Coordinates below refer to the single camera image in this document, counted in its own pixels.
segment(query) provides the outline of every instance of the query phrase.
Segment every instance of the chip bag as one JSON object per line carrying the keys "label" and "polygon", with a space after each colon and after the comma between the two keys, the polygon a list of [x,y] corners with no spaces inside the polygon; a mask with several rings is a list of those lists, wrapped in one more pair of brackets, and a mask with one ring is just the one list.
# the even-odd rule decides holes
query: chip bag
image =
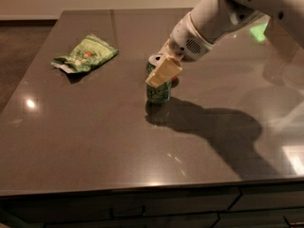
{"label": "chip bag", "polygon": [[90,72],[116,56],[118,52],[107,42],[89,34],[69,55],[54,58],[51,64],[66,73]]}

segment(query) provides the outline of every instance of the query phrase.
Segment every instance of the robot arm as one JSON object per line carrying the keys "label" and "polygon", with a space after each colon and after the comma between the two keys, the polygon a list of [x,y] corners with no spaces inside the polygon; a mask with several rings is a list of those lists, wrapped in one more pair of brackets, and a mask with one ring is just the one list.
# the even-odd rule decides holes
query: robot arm
{"label": "robot arm", "polygon": [[[197,61],[223,35],[241,29],[264,13],[274,17],[304,48],[304,0],[201,0],[176,24],[158,57]],[[146,80],[149,85],[157,87],[162,82],[151,84],[153,77],[162,78],[162,62]]]}

